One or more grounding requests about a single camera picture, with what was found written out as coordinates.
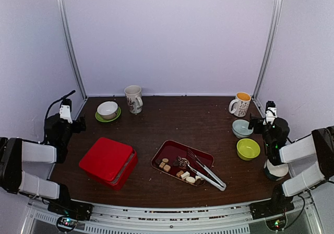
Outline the red tin box base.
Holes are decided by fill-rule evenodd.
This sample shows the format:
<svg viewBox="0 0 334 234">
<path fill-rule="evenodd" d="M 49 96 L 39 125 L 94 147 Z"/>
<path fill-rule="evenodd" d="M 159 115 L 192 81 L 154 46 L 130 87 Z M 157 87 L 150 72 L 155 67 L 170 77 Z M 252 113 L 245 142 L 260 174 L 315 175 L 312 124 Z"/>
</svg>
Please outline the red tin box base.
<svg viewBox="0 0 334 234">
<path fill-rule="evenodd" d="M 104 161 L 85 169 L 85 173 L 98 183 L 118 191 L 123 187 L 137 163 L 137 153 L 133 150 L 123 166 L 120 166 L 120 162 Z"/>
</svg>

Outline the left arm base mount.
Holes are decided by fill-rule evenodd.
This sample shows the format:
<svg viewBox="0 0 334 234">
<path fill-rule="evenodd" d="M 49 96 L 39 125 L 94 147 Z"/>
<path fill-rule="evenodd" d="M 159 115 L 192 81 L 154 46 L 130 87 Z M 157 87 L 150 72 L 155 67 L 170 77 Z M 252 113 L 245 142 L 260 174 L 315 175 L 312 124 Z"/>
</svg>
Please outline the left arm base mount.
<svg viewBox="0 0 334 234">
<path fill-rule="evenodd" d="M 89 220 L 92 214 L 93 205 L 89 203 L 71 201 L 69 206 L 62 206 L 56 202 L 49 201 L 47 210 L 75 220 Z"/>
</svg>

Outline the red chocolate tray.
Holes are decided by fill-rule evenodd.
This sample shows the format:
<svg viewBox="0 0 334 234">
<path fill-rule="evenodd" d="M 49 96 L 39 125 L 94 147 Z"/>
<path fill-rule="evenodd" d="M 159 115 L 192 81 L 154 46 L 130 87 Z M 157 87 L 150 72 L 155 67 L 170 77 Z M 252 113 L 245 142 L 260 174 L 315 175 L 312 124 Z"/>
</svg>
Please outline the red chocolate tray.
<svg viewBox="0 0 334 234">
<path fill-rule="evenodd" d="M 187 149 L 191 149 L 208 168 L 210 169 L 212 168 L 214 164 L 214 157 L 211 154 L 195 149 L 193 147 L 187 146 L 185 144 L 173 141 L 173 140 L 166 140 L 163 142 L 163 144 L 158 148 L 157 152 L 153 156 L 151 160 L 151 166 L 154 169 L 157 169 L 161 171 L 162 173 L 170 177 L 173 177 L 179 181 L 185 182 L 194 187 L 201 187 L 206 183 L 205 180 L 195 178 L 196 174 L 193 171 L 191 171 L 188 167 L 180 167 L 177 161 L 178 156 L 184 157 L 189 161 L 189 163 L 194 168 L 197 168 L 204 175 L 207 175 L 207 173 L 202 168 L 200 168 L 198 165 L 196 165 L 195 162 L 187 155 Z M 169 162 L 164 163 L 162 161 L 163 158 L 167 158 Z M 163 170 L 163 167 L 165 165 L 171 166 L 171 169 L 169 172 L 166 172 Z M 177 175 L 180 171 L 183 171 L 184 173 L 188 172 L 191 177 L 194 177 L 196 179 L 196 182 L 194 184 L 191 184 L 187 182 L 186 179 L 182 180 L 181 175 Z"/>
</svg>

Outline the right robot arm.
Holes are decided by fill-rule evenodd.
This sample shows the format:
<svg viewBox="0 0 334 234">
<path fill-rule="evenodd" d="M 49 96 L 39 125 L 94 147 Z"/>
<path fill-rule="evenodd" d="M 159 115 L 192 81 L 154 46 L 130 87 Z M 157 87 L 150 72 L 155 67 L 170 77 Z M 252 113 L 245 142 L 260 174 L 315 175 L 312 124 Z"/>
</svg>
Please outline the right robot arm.
<svg viewBox="0 0 334 234">
<path fill-rule="evenodd" d="M 333 126 L 315 129 L 311 134 L 287 144 L 290 128 L 280 117 L 249 118 L 250 129 L 261 134 L 266 155 L 274 166 L 292 163 L 316 155 L 317 160 L 298 175 L 276 186 L 268 201 L 268 210 L 280 213 L 293 197 L 333 177 Z"/>
</svg>

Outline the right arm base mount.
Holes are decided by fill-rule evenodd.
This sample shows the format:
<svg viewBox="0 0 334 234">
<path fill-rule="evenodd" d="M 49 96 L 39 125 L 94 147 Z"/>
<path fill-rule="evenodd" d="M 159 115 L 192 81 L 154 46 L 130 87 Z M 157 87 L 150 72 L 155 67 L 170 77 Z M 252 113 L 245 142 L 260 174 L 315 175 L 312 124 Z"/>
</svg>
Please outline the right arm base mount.
<svg viewBox="0 0 334 234">
<path fill-rule="evenodd" d="M 293 203 L 287 205 L 274 206 L 269 201 L 256 202 L 249 205 L 253 220 L 267 218 L 279 214 L 283 214 L 295 209 Z"/>
</svg>

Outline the metal serving tongs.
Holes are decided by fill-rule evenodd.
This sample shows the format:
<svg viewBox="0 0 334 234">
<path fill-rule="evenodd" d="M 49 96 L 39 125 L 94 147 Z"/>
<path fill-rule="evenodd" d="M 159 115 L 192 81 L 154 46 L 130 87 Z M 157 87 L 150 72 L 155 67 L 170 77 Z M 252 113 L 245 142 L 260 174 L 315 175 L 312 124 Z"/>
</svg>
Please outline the metal serving tongs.
<svg viewBox="0 0 334 234">
<path fill-rule="evenodd" d="M 212 172 L 211 169 L 209 169 L 191 149 L 187 149 L 187 155 L 195 162 L 196 165 L 202 168 L 207 173 L 207 175 L 204 175 L 197 168 L 194 168 L 190 163 L 188 163 L 187 167 L 191 171 L 193 171 L 197 176 L 199 176 L 206 182 L 216 187 L 218 190 L 226 190 L 226 184 L 214 172 Z"/>
</svg>

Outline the red tin lid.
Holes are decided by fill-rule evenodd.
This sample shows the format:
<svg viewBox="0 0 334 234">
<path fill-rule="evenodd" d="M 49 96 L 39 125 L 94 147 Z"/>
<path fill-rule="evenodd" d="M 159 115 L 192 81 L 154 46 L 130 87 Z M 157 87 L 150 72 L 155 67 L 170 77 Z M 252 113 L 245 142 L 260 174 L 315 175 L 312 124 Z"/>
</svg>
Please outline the red tin lid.
<svg viewBox="0 0 334 234">
<path fill-rule="evenodd" d="M 112 181 L 133 153 L 133 148 L 108 138 L 99 138 L 79 162 L 90 175 Z"/>
</svg>

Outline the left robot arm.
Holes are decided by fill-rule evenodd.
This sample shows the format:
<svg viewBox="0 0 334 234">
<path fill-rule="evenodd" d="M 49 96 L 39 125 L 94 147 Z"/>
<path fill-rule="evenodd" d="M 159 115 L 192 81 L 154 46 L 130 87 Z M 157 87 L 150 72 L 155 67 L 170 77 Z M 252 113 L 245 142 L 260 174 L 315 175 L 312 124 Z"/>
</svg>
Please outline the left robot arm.
<svg viewBox="0 0 334 234">
<path fill-rule="evenodd" d="M 1 188 L 13 194 L 55 200 L 55 207 L 63 215 L 72 214 L 75 204 L 70 200 L 67 187 L 49 181 L 31 169 L 33 165 L 62 164 L 67 157 L 72 135 L 85 130 L 85 117 L 70 120 L 55 114 L 44 122 L 42 143 L 1 137 Z"/>
</svg>

